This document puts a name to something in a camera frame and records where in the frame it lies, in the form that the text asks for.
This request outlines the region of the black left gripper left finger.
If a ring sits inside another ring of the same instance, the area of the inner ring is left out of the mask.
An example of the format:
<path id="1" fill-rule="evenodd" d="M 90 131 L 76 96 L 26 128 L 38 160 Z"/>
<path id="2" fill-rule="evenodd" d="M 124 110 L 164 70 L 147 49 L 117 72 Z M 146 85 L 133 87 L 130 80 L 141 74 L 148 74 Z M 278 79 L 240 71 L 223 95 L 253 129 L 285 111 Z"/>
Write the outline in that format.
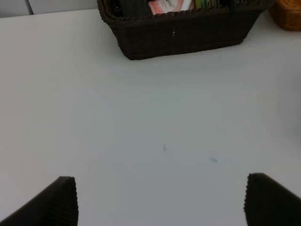
<path id="1" fill-rule="evenodd" d="M 79 207 L 75 178 L 60 176 L 0 224 L 2 226 L 76 226 L 78 220 Z"/>

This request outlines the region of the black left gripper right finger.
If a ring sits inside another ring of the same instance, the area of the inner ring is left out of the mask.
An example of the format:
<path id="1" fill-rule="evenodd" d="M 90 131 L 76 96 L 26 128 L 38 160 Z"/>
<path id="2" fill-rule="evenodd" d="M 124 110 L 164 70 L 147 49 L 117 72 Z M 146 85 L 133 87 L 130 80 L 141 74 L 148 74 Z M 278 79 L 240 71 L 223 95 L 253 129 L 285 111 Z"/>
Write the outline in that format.
<path id="1" fill-rule="evenodd" d="M 301 198 L 264 173 L 247 177 L 244 202 L 249 226 L 299 226 Z"/>

